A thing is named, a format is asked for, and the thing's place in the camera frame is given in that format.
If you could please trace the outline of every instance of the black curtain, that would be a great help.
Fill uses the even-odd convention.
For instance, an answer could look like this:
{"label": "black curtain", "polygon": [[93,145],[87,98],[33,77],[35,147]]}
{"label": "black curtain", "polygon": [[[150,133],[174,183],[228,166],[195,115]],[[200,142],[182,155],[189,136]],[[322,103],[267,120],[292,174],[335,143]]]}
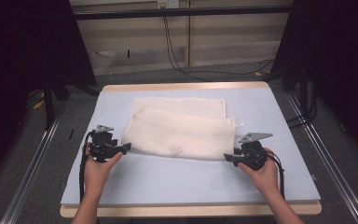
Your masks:
{"label": "black curtain", "polygon": [[358,1],[294,4],[315,8],[289,15],[272,72],[295,64],[282,77],[283,86],[291,90],[305,70],[318,95],[358,140]]}
{"label": "black curtain", "polygon": [[69,1],[0,1],[0,158],[16,135],[27,94],[57,74],[96,85]]}

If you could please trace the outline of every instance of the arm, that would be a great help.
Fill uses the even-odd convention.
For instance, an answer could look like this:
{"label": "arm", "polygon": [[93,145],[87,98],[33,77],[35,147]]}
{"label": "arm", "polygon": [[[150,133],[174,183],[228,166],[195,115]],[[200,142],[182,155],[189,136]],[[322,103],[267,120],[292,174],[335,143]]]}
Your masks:
{"label": "arm", "polygon": [[98,203],[103,194],[103,187],[109,178],[110,170],[120,160],[122,155],[123,154],[119,152],[105,163],[99,163],[91,156],[88,157],[84,174],[86,190],[83,200],[75,214],[75,218],[72,220],[73,224],[95,223]]}
{"label": "arm", "polygon": [[238,166],[252,178],[255,187],[266,199],[267,204],[272,210],[272,213],[275,215],[278,223],[304,223],[289,206],[279,191],[278,168],[276,167],[274,161],[267,159],[266,164],[259,171],[254,171],[243,163],[239,163]]}

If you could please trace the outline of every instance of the folded cloth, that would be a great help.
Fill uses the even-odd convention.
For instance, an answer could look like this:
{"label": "folded cloth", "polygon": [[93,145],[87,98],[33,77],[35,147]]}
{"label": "folded cloth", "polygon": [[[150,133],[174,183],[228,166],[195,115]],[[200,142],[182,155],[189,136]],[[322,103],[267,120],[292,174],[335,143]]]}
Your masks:
{"label": "folded cloth", "polygon": [[170,111],[177,114],[200,116],[209,119],[226,118],[226,101],[220,99],[204,98],[167,98],[167,97],[145,97],[135,98],[130,118],[144,106]]}
{"label": "folded cloth", "polygon": [[130,118],[122,144],[169,157],[223,160],[234,148],[235,120],[210,119],[143,106]]}

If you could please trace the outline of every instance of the metal rail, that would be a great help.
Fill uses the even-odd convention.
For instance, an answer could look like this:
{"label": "metal rail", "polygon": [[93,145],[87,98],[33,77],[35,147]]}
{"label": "metal rail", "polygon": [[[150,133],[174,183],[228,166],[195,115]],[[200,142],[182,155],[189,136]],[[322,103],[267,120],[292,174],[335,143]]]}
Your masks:
{"label": "metal rail", "polygon": [[[295,95],[292,92],[288,93],[288,98],[297,115],[301,115],[302,113],[300,109],[300,103],[295,97]],[[335,183],[339,193],[341,194],[342,199],[350,209],[354,219],[356,220],[356,223],[358,223],[358,198],[356,194],[353,192],[351,186],[348,184],[342,173],[339,171],[336,163],[331,157],[319,134],[314,129],[313,125],[309,122],[306,122],[303,117],[299,117],[301,119],[301,122],[304,123],[304,130],[307,132],[310,141],[312,142],[322,162],[324,163],[327,172],[333,179],[333,182]]]}
{"label": "metal rail", "polygon": [[34,178],[37,175],[39,167],[42,163],[43,158],[48,150],[48,146],[53,138],[55,131],[57,129],[59,120],[62,116],[62,111],[64,110],[65,102],[61,103],[61,106],[58,109],[58,114],[56,119],[51,124],[50,128],[45,131],[42,140],[39,143],[39,146],[34,154],[34,158],[31,161],[30,166],[28,167],[27,172],[25,173],[24,178],[22,179],[16,194],[11,200],[4,216],[1,219],[0,224],[14,224],[19,217],[21,209],[27,199],[27,196],[31,190],[31,186],[34,182]]}

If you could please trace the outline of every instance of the wire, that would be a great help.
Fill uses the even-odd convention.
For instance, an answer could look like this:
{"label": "wire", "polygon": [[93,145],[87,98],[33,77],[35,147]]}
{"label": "wire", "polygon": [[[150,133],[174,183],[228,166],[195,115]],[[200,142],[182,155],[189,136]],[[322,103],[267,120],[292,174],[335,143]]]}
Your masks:
{"label": "wire", "polygon": [[[231,73],[231,72],[210,71],[210,70],[186,71],[186,70],[182,69],[179,66],[179,64],[178,64],[178,62],[176,60],[175,54],[173,52],[173,47],[172,47],[172,41],[171,41],[171,35],[170,35],[170,27],[168,26],[167,18],[163,17],[163,19],[164,19],[164,26],[165,26],[165,35],[166,35],[166,40],[167,40],[168,58],[170,60],[170,64],[176,71],[181,72],[181,73],[185,74],[188,77],[193,77],[193,76],[189,75],[189,74],[192,74],[192,73],[216,73],[216,74],[226,74],[226,75],[235,75],[235,76],[251,75],[251,74],[254,74],[255,72],[262,71],[263,68],[269,66],[272,62],[274,62],[274,59],[263,60],[263,61],[259,62],[258,69],[254,70],[254,71],[250,71],[250,72],[245,72],[245,73]],[[171,54],[170,54],[170,49],[171,49],[172,56],[173,56],[173,59],[175,61],[176,67],[173,65],[173,62],[172,62],[172,59],[171,59]],[[269,62],[266,63],[265,65],[261,66],[261,63],[264,63],[264,62],[267,62],[267,61],[269,61]],[[196,78],[196,79],[199,79],[199,80],[202,80],[202,81],[210,82],[210,80],[206,80],[206,79],[203,79],[203,78],[200,78],[200,77],[193,77],[193,78]]]}
{"label": "wire", "polygon": [[81,163],[80,163],[80,172],[79,172],[80,202],[83,200],[83,196],[84,196],[84,170],[86,169],[86,161],[88,158],[88,155],[86,155],[87,143],[89,141],[89,137],[92,136],[93,134],[94,132],[89,132],[84,140],[84,146],[83,146]]}
{"label": "wire", "polygon": [[273,154],[274,156],[270,156],[267,155],[270,159],[272,159],[273,161],[275,161],[275,163],[278,166],[278,171],[279,171],[279,178],[280,178],[280,192],[282,197],[284,198],[284,176],[283,176],[283,168],[282,168],[282,164],[281,164],[281,160],[279,159],[279,157],[275,154]]}

